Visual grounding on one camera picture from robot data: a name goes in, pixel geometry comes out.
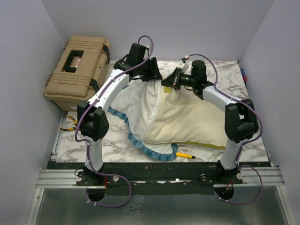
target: cable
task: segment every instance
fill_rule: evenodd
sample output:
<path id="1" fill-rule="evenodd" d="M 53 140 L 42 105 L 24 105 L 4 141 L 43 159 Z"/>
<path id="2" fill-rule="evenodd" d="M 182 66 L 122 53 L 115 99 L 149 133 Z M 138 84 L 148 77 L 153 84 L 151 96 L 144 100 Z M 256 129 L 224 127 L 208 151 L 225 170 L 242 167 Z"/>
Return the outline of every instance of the cable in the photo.
<path id="1" fill-rule="evenodd" d="M 244 103 L 244 102 L 242 102 L 242 101 L 240 101 L 239 99 L 236 99 L 236 98 L 234 98 L 234 97 L 232 98 L 230 95 L 226 94 L 225 92 L 222 92 L 221 90 L 219 90 L 219 89 L 217 88 L 217 84 L 218 84 L 218 71 L 217 71 L 215 65 L 213 64 L 213 62 L 212 62 L 209 58 L 207 58 L 205 55 L 197 54 L 197 53 L 196 53 L 196 54 L 188 55 L 188 56 L 186 56 L 185 58 L 188 59 L 188 58 L 191 57 L 191 56 L 201 56 L 201 57 L 207 59 L 207 61 L 212 65 L 212 67 L 214 68 L 215 73 L 216 73 L 216 81 L 215 81 L 215 83 L 214 83 L 214 87 L 215 87 L 216 91 L 217 91 L 218 93 L 222 94 L 223 96 L 225 96 L 225 97 L 227 97 L 227 98 L 230 98 L 230 99 L 232 99 L 232 100 L 235 101 L 235 102 L 241 103 L 243 106 L 247 107 L 247 108 L 248 108 L 248 109 L 249 109 L 249 110 L 257 117 L 257 119 L 258 119 L 258 121 L 259 121 L 259 124 L 260 124 L 260 132 L 259 132 L 258 136 L 255 137 L 255 138 L 253 138 L 253 139 L 251 139 L 251 140 L 248 140 L 248 141 L 245 141 L 244 143 L 242 143 L 242 145 L 240 146 L 240 148 L 239 148 L 239 150 L 238 150 L 238 153 L 237 153 L 237 155 L 236 155 L 236 157 L 235 157 L 235 162 L 236 162 L 236 164 L 237 164 L 237 167 L 238 167 L 240 170 L 241 170 L 242 168 L 249 167 L 249 168 L 251 168 L 252 170 L 254 170 L 254 171 L 257 173 L 258 178 L 259 178 L 260 183 L 261 183 L 261 189 L 260 189 L 260 192 L 259 192 L 258 196 L 257 196 L 255 199 L 253 199 L 253 200 L 251 200 L 251 201 L 249 201 L 249 202 L 229 202 L 228 200 L 225 200 L 225 199 L 221 198 L 221 197 L 215 192 L 215 194 L 219 197 L 219 200 L 221 200 L 221 201 L 223 201 L 223 202 L 226 202 L 226 203 L 230 203 L 230 204 L 234 204 L 234 205 L 248 205 L 248 204 L 254 203 L 254 202 L 256 202 L 256 201 L 262 196 L 262 194 L 263 194 L 263 180 L 262 180 L 262 177 L 260 176 L 259 172 L 258 172 L 254 167 L 252 167 L 252 166 L 250 166 L 250 165 L 243 165 L 243 166 L 240 167 L 239 162 L 240 162 L 240 156 L 241 156 L 241 154 L 242 154 L 243 147 L 245 146 L 245 144 L 254 142 L 254 141 L 256 141 L 258 138 L 260 138 L 260 137 L 262 136 L 262 134 L 263 134 L 263 123 L 262 123 L 262 120 L 261 120 L 261 118 L 257 115 L 257 113 L 255 112 L 255 110 L 252 109 L 250 106 L 248 106 L 246 103 Z"/>
<path id="2" fill-rule="evenodd" d="M 143 65 L 148 59 L 150 59 L 150 57 L 151 57 L 151 55 L 152 55 L 152 53 L 153 53 L 154 44 L 153 44 L 152 39 L 151 39 L 148 35 L 142 35 L 142 36 L 140 36 L 140 38 L 138 39 L 138 43 L 140 42 L 141 38 L 143 38 L 143 37 L 148 38 L 149 41 L 150 41 L 151 44 L 152 44 L 152 48 L 151 48 L 151 50 L 150 50 L 149 56 L 148 56 L 143 62 L 139 63 L 138 65 L 136 65 L 136 66 L 134 66 L 134 67 L 132 67 L 132 68 L 130 68 L 130 69 L 128 69 L 128 70 L 125 70 L 125 71 L 119 73 L 117 76 L 115 76 L 115 79 L 119 78 L 119 77 L 122 76 L 123 74 L 128 73 L 128 72 L 131 71 L 131 70 L 134 70 L 134 69 L 140 67 L 140 66 Z M 108 83 L 108 84 L 103 88 L 103 90 L 100 92 L 98 98 L 97 98 L 97 99 L 96 99 L 96 100 L 95 100 L 95 101 L 87 108 L 87 110 L 82 114 L 80 120 L 78 121 L 78 125 L 77 125 L 77 127 L 76 127 L 76 131 L 75 131 L 75 140 L 76 140 L 77 142 L 87 142 L 87 149 L 86 149 L 87 160 L 88 160 L 88 162 L 89 162 L 89 164 L 90 164 L 90 167 L 91 167 L 91 169 L 92 169 L 92 171 L 93 171 L 94 173 L 96 173 L 96 174 L 98 174 L 98 175 L 100 175 L 100 176 L 110 176 L 110 177 L 112 177 L 112 176 L 117 176 L 117 177 L 122 178 L 122 179 L 123 179 L 124 181 L 126 181 L 126 183 L 128 184 L 128 186 L 129 186 L 129 194 L 128 194 L 128 198 L 127 198 L 123 203 L 118 204 L 118 205 L 108 205 L 108 204 L 103 204 L 103 203 L 99 203 L 99 202 L 92 202 L 92 201 L 89 199 L 89 196 L 88 196 L 88 194 L 87 194 L 88 202 L 93 203 L 94 205 L 100 205 L 100 206 L 104 206 L 104 207 L 108 207 L 108 208 L 117 208 L 117 207 L 123 206 L 123 205 L 125 205 L 126 203 L 129 202 L 129 200 L 130 200 L 130 198 L 131 198 L 131 185 L 130 185 L 130 182 L 129 182 L 125 177 L 123 177 L 123 176 L 121 176 L 121 175 L 117 175 L 117 174 L 106 174 L 106 173 L 100 173 L 100 172 L 98 172 L 98 171 L 94 168 L 94 166 L 93 166 L 93 164 L 92 164 L 92 161 L 90 160 L 90 141 L 89 141 L 88 139 L 78 139 L 78 131 L 79 131 L 79 127 L 80 127 L 80 125 L 81 125 L 81 123 L 82 123 L 84 117 L 85 117 L 86 114 L 90 111 L 90 109 L 91 109 L 91 108 L 99 101 L 99 99 L 102 97 L 102 95 L 105 93 L 105 91 L 111 86 L 112 83 L 113 83 L 113 81 L 110 80 L 109 83 Z"/>

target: yellow fabric edge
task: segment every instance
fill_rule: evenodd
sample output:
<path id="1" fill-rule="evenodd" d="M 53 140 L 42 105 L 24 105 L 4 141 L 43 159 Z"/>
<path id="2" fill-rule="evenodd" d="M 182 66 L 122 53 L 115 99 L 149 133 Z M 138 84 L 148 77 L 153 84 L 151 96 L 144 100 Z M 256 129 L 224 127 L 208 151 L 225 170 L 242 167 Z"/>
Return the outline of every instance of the yellow fabric edge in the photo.
<path id="1" fill-rule="evenodd" d="M 214 145 L 214 144 L 203 144 L 203 143 L 191 142 L 191 141 L 187 141 L 187 142 L 169 142 L 168 144 L 196 144 L 196 145 L 210 147 L 210 148 L 214 148 L 214 149 L 220 149 L 220 150 L 225 149 L 225 146 L 218 146 L 218 145 Z"/>

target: gray floor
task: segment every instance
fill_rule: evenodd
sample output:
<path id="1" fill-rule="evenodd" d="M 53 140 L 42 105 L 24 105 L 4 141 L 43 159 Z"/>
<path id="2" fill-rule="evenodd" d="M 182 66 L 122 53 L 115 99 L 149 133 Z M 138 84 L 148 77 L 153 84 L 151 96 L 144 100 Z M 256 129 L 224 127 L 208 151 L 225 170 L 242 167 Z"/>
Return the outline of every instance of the gray floor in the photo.
<path id="1" fill-rule="evenodd" d="M 236 188 L 233 200 L 247 201 L 257 187 Z M 124 196 L 107 196 L 119 203 Z M 87 204 L 84 189 L 47 189 L 38 225 L 287 225 L 275 187 L 265 187 L 251 205 L 235 206 L 214 195 L 155 195 L 132 197 L 129 204 L 108 209 Z"/>

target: black handle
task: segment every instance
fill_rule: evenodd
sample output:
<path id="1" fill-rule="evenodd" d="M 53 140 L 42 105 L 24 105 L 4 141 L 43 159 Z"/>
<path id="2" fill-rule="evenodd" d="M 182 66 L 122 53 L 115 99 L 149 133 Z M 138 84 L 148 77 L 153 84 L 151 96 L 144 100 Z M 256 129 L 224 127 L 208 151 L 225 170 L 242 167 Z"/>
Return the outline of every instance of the black handle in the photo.
<path id="1" fill-rule="evenodd" d="M 74 57 L 81 58 L 82 56 L 83 56 L 83 52 L 71 51 L 71 53 L 69 54 L 69 57 L 67 58 L 65 65 L 64 65 L 64 70 L 69 73 L 75 73 L 76 68 L 71 67 L 71 63 L 72 63 Z"/>

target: table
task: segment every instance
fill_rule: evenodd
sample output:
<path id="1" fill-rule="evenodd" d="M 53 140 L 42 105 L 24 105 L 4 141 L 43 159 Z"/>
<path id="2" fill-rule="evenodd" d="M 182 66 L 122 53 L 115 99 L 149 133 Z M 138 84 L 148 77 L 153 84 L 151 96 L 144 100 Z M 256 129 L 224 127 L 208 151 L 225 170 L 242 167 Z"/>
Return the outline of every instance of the table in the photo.
<path id="1" fill-rule="evenodd" d="M 163 77 L 170 75 L 176 67 L 180 67 L 179 62 L 175 61 L 158 61 L 157 63 Z M 213 68 L 208 62 L 205 63 L 207 66 L 208 80 L 214 82 L 215 74 Z M 242 99 L 248 98 L 238 62 L 215 61 L 214 64 L 219 73 L 218 87 L 234 97 Z M 110 66 L 109 74 L 112 70 L 113 62 Z M 77 119 L 76 112 L 68 112 L 67 114 Z M 73 127 L 72 121 L 66 118 L 67 114 L 64 115 L 62 126 L 66 128 Z M 107 135 L 103 139 L 102 155 L 104 162 L 160 162 L 148 157 L 140 149 L 131 144 L 127 139 L 128 127 L 123 120 L 112 116 L 110 113 L 107 113 L 107 118 L 110 127 Z M 57 145 L 57 163 L 85 162 L 85 143 L 77 143 L 74 136 L 75 131 L 60 132 Z M 177 157 L 172 162 L 217 162 L 223 154 L 223 150 L 204 146 L 192 144 L 179 144 L 178 146 L 179 152 L 194 155 L 196 159 Z M 261 138 L 245 146 L 240 161 L 268 161 L 268 156 Z"/>

